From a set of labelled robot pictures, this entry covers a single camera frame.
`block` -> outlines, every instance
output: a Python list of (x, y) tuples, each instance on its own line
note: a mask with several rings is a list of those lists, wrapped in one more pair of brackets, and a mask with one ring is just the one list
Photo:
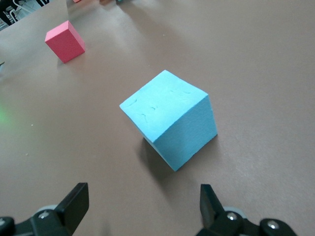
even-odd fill
[(85, 52), (85, 43), (70, 21), (48, 31), (45, 43), (63, 63)]
[(217, 135), (208, 94), (166, 70), (120, 108), (174, 171)]

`background object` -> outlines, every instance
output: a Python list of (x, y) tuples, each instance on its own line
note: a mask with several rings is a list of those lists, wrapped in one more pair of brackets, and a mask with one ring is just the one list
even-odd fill
[(63, 63), (85, 52), (85, 43), (70, 21), (48, 31), (45, 43)]

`blue foam cube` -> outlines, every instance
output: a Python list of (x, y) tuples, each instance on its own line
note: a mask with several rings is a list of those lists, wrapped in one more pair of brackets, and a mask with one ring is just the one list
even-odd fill
[(208, 94), (166, 70), (120, 108), (175, 171), (217, 135)]

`cube face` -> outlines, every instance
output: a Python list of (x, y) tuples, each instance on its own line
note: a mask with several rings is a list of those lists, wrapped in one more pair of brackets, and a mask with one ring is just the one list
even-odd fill
[(120, 108), (175, 171), (217, 135), (208, 94), (168, 71)]
[(47, 32), (45, 43), (63, 63), (85, 52), (83, 39), (69, 21)]

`metal screw head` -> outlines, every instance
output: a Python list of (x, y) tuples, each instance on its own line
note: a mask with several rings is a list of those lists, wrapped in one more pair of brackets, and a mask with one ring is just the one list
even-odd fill
[(0, 227), (4, 224), (5, 224), (5, 221), (2, 218), (0, 218)]
[(277, 222), (274, 221), (274, 220), (268, 221), (268, 222), (267, 222), (267, 225), (268, 225), (271, 229), (273, 229), (273, 230), (277, 230), (277, 229), (279, 228), (279, 225), (278, 225)]
[(228, 217), (230, 220), (236, 220), (236, 219), (237, 219), (236, 214), (233, 213), (233, 212), (229, 212), (229, 213), (227, 214), (227, 217)]
[(49, 212), (44, 211), (43, 213), (41, 213), (41, 214), (38, 216), (38, 218), (39, 218), (39, 219), (44, 219), (44, 218), (46, 218), (48, 215), (49, 215)]

